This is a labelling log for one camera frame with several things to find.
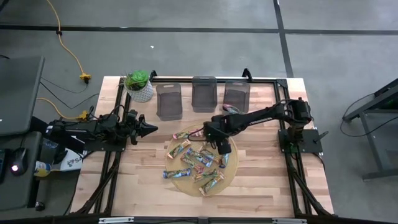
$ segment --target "wooden table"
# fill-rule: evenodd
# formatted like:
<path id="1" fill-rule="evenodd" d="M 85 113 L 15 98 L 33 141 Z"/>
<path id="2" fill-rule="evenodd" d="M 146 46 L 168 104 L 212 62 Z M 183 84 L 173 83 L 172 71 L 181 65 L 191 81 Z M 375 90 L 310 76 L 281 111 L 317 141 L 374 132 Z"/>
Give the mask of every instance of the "wooden table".
<path id="1" fill-rule="evenodd" d="M 96 115 L 109 113 L 115 104 L 120 77 L 104 77 Z M 307 100 L 302 78 L 288 78 L 291 98 Z M 161 121 L 156 115 L 157 97 L 147 103 L 132 102 L 130 109 L 145 114 L 146 121 L 159 130 L 138 145 L 128 144 L 122 154 L 112 215 L 168 217 L 292 217 L 292 200 L 284 155 L 277 140 L 278 121 L 247 128 L 233 139 L 238 147 L 239 167 L 231 185 L 212 197 L 191 197 L 180 192 L 170 180 L 162 178 L 165 154 L 172 134 L 210 120 L 213 113 L 194 113 L 191 106 L 192 84 L 182 83 L 183 118 Z M 224 84 L 218 84 L 219 114 Z M 263 109 L 275 103 L 270 84 L 251 84 L 249 111 Z M 72 203 L 78 210 L 97 188 L 100 181 L 104 152 L 95 152 L 84 160 Z M 333 212 L 325 172 L 312 154 L 302 154 L 307 185 L 329 211 Z M 301 190 L 297 191 L 303 209 Z"/>

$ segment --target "white pot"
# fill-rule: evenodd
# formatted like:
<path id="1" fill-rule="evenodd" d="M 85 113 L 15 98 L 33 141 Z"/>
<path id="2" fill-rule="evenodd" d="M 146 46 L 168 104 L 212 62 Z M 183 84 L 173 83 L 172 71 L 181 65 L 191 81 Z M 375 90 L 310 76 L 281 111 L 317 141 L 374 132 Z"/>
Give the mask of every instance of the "white pot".
<path id="1" fill-rule="evenodd" d="M 140 89 L 139 91 L 132 91 L 127 88 L 126 90 L 130 94 L 131 99 L 138 103 L 147 102 L 154 95 L 154 89 L 152 88 L 150 81 L 148 81 L 147 85 L 144 88 Z"/>

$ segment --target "green plant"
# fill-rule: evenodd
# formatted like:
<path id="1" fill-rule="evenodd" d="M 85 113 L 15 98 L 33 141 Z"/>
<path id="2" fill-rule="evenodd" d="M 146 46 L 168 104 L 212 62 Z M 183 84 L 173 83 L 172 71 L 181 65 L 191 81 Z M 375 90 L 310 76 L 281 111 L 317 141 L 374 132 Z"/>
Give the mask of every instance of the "green plant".
<path id="1" fill-rule="evenodd" d="M 136 70 L 133 73 L 127 74 L 126 79 L 124 80 L 124 85 L 128 90 L 138 91 L 147 85 L 148 79 L 148 72 Z"/>

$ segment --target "floor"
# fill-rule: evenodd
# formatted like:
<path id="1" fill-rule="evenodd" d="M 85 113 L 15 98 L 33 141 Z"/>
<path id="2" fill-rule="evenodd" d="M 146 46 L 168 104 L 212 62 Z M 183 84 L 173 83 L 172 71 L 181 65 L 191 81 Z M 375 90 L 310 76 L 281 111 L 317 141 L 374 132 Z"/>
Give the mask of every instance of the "floor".
<path id="1" fill-rule="evenodd" d="M 247 67 L 256 77 L 302 77 L 316 126 L 329 131 L 322 139 L 323 159 L 335 213 L 341 217 L 398 220 L 398 178 L 363 182 L 363 174 L 376 170 L 368 142 L 366 138 L 344 136 L 339 130 L 341 116 L 351 102 L 397 78 L 398 1 L 279 0 L 285 29 L 386 30 L 376 32 L 380 35 L 259 32 L 281 28 L 273 0 L 52 2 L 65 26 L 236 28 L 234 32 L 65 31 L 64 43 L 93 76 L 88 89 L 79 95 L 48 85 L 66 104 L 73 106 L 99 92 L 103 76 L 135 69 L 157 70 L 159 75 L 239 76 Z M 43 0 L 10 1 L 0 13 L 0 23 L 57 24 Z M 247 28 L 250 33 L 238 32 Z M 0 51 L 11 58 L 43 55 L 43 77 L 74 91 L 84 88 L 77 64 L 59 45 L 54 31 L 0 30 Z M 97 100 L 94 97 L 70 110 L 41 87 L 39 96 L 56 102 L 67 116 L 81 113 Z M 34 114 L 45 121 L 58 118 L 45 102 L 36 104 Z M 345 130 L 363 133 L 358 121 Z M 54 177 L 44 194 L 48 209 L 42 213 L 30 211 L 27 216 L 63 214 L 76 177 L 76 173 Z"/>

